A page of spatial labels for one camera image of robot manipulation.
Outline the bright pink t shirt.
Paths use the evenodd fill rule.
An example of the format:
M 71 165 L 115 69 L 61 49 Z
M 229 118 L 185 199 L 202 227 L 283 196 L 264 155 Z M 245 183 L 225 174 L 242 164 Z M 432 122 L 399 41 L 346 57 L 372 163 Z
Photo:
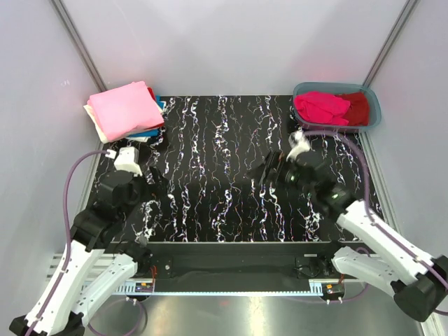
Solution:
M 351 103 L 333 94 L 307 92 L 293 100 L 298 115 L 308 123 L 320 125 L 348 126 L 344 118 Z

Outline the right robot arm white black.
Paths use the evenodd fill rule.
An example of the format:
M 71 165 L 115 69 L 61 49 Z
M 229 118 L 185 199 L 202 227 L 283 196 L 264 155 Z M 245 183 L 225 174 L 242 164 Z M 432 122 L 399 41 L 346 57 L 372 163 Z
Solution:
M 271 183 L 308 194 L 325 217 L 360 238 L 379 256 L 374 259 L 335 243 L 332 253 L 318 259 L 323 276 L 345 274 L 378 288 L 418 322 L 439 312 L 438 306 L 447 297 L 447 257 L 436 258 L 407 241 L 370 209 L 367 200 L 357 199 L 331 178 L 312 152 L 301 153 L 296 160 L 280 151 L 271 152 L 247 175 L 260 185 Z

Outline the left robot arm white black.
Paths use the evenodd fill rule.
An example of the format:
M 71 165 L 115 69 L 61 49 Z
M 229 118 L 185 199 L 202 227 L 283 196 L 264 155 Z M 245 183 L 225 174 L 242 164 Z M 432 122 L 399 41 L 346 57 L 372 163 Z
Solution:
M 83 285 L 127 217 L 141 204 L 167 195 L 167 179 L 155 167 L 150 173 L 152 183 L 123 170 L 105 175 L 94 201 L 74 218 L 64 255 L 42 296 L 28 314 L 11 321 L 13 334 L 82 335 L 119 285 L 150 272 L 150 249 L 131 241 L 88 287 Z

